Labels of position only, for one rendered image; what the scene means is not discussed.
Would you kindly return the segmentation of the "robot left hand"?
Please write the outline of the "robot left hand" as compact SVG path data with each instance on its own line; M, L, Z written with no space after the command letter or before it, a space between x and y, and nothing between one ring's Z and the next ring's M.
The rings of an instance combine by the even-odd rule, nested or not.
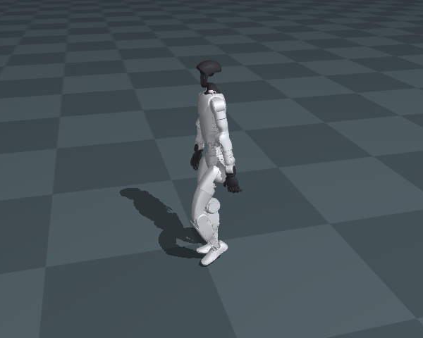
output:
M225 167L225 170L226 170L226 167ZM224 185L224 187L226 187L226 185L228 186L229 192L233 192L233 193L237 192L238 193L238 192L241 192L242 190L239 188L238 180L236 179L235 175L236 175L235 166L233 166L233 173L226 173L227 177L226 177L226 180L225 180L223 185ZM234 188L234 190L233 190L233 188Z

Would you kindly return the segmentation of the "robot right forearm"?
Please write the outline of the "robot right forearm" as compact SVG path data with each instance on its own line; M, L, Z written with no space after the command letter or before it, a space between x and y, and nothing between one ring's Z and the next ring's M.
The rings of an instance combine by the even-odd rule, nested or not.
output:
M198 150L201 150L201 149L204 148L205 141L202 138L201 129L199 129L199 128L197 128L197 137L196 137L195 141L196 141L195 144L198 145Z

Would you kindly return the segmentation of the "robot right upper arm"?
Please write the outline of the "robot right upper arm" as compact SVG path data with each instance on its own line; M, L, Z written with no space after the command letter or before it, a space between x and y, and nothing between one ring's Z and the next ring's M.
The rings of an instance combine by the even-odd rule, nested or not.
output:
M200 94L201 94L201 92L198 94L198 99L199 99ZM199 119L199 118L197 119L196 126L197 126L199 129L201 129L201 128L200 128L200 119Z

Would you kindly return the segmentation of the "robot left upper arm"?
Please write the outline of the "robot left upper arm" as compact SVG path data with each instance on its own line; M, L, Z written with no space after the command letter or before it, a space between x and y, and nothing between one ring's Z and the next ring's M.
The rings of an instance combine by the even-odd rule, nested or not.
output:
M221 144L219 139L222 134L227 134L229 137L228 121L226 118L226 103L220 97L215 97L210 99L210 101L211 111L214 114L216 126L219 129L219 133L216 134L214 139L217 144Z

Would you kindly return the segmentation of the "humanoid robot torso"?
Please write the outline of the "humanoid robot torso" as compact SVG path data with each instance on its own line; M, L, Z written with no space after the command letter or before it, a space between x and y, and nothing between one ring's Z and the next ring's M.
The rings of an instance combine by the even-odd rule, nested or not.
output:
M197 111L198 111L199 119L200 119L200 128L201 128L202 138L207 143L205 161L206 161L207 167L209 168L211 165L216 165L218 161L221 161L222 163L224 163L224 158L221 151L221 145L217 144L214 139L216 134L219 133L219 129L216 126L214 114L212 113L212 110L210 107L210 103L211 103L210 99L213 99L215 97L220 97L221 99L225 101L225 98L222 93L217 94L213 90L208 91L209 93L212 93L212 94L205 95L204 94L205 92L206 91L203 91L199 96Z

